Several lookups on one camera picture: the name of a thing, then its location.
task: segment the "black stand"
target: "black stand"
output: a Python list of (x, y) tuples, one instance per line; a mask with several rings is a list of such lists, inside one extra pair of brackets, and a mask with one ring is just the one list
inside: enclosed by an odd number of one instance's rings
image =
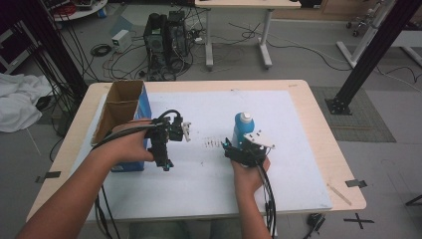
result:
[(412, 200), (406, 202), (406, 206), (422, 206), (422, 202), (417, 202), (422, 199), (422, 195), (419, 195)]
[(366, 81), (378, 62), (394, 43), (404, 26), (422, 4), (422, 0), (397, 0), (377, 34), (363, 52), (356, 67), (334, 99), (326, 100), (332, 115), (344, 115), (357, 91)]

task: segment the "black tape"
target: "black tape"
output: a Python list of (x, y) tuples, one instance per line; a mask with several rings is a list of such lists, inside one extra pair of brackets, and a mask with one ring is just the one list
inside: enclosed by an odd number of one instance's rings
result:
[(357, 179), (346, 181), (345, 184), (347, 184), (348, 187), (359, 186), (359, 188), (362, 188), (367, 186), (365, 180), (359, 181)]
[(35, 179), (35, 182), (37, 183), (43, 183), (46, 178), (57, 178), (60, 177), (61, 171), (53, 171), (53, 172), (46, 172), (46, 175), (44, 177), (37, 176), (37, 179)]

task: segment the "bottle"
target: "bottle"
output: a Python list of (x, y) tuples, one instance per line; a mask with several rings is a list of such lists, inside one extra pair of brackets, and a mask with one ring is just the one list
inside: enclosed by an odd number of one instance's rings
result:
[(242, 142), (245, 140), (243, 135), (254, 131), (255, 124), (250, 113), (238, 113), (235, 116), (235, 128), (233, 130), (232, 145), (242, 148)]

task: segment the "cardboard box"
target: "cardboard box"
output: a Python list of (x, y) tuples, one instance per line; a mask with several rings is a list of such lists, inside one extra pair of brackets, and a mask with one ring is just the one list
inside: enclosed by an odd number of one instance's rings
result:
[[(113, 82), (106, 96), (105, 105), (94, 133), (92, 144), (102, 141), (115, 126), (141, 118), (151, 118), (151, 108), (143, 81)], [(143, 161), (120, 163), (111, 171), (142, 170)]]

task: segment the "bottle cap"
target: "bottle cap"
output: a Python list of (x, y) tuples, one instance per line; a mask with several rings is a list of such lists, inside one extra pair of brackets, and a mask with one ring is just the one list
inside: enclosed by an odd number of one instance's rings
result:
[(243, 123), (248, 123), (252, 121), (252, 116), (250, 113), (244, 112), (240, 114), (240, 121)]

